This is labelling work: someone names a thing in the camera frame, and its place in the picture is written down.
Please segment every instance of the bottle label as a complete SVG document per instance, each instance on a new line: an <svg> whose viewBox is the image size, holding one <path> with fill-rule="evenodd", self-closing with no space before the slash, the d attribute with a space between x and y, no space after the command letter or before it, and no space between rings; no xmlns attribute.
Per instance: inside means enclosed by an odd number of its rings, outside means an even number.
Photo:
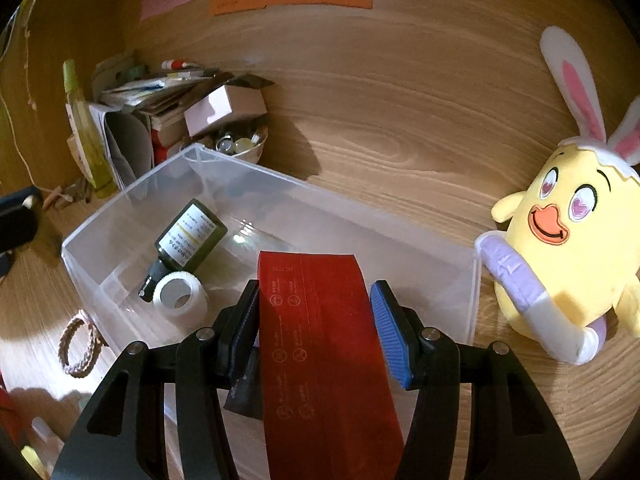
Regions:
<svg viewBox="0 0 640 480"><path fill-rule="evenodd" d="M160 239L158 245L184 267L216 228L217 225L198 206L191 204Z"/></svg>

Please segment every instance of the transparent plastic bin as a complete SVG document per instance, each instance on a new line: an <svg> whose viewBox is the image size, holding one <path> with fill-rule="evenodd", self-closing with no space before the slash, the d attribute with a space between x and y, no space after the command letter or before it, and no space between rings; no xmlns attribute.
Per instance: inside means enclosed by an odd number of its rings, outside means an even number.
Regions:
<svg viewBox="0 0 640 480"><path fill-rule="evenodd" d="M158 235L191 199L207 205L228 234L196 271L209 296L212 322L256 278L261 250L354 254L367 288L387 280L400 304L424 325L470 344L478 310L481 267L463 247L404 219L275 171L194 144L106 203L63 243L76 290L111 349L134 340L150 347L181 341L179 328L138 297L157 253ZM398 419L408 433L415 392L390 378ZM219 391L221 404L226 392ZM167 414L175 420L172 392ZM262 423L223 410L238 472L269 478Z"/></svg>

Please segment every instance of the pink inner ear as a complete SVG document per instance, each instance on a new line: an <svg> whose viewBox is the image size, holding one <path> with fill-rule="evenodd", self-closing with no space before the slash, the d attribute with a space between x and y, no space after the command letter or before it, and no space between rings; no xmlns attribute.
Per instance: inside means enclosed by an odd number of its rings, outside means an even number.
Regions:
<svg viewBox="0 0 640 480"><path fill-rule="evenodd" d="M589 100L587 91L584 89L584 85L582 84L575 67L567 60L562 62L562 76L564 77L564 82L569 89L571 98L574 100L574 103L577 105L580 113L587 121L587 127L591 133L591 137L599 140L600 142L605 142L607 137L605 136L603 129L600 127L600 122L596 117L593 106L591 106L591 101Z"/></svg>
<svg viewBox="0 0 640 480"><path fill-rule="evenodd" d="M634 126L634 129L630 133L626 134L618 145L614 148L616 153L624 158L632 155L638 148L640 148L640 120Z"/></svg>

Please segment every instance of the dark glass bottle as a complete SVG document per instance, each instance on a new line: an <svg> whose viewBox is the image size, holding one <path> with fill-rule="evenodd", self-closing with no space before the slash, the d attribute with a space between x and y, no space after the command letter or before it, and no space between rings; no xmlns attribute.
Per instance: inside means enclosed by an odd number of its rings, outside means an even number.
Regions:
<svg viewBox="0 0 640 480"><path fill-rule="evenodd" d="M154 244L158 259L149 267L138 295L153 300L156 285L170 272L193 272L222 240L227 228L200 200L191 200Z"/></svg>

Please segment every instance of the red resistance band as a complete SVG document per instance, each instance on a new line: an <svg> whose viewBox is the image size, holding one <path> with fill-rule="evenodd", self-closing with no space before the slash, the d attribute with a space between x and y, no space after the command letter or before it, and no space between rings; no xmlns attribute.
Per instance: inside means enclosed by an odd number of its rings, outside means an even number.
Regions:
<svg viewBox="0 0 640 480"><path fill-rule="evenodd" d="M271 480L393 480L404 443L354 256L260 253Z"/></svg>

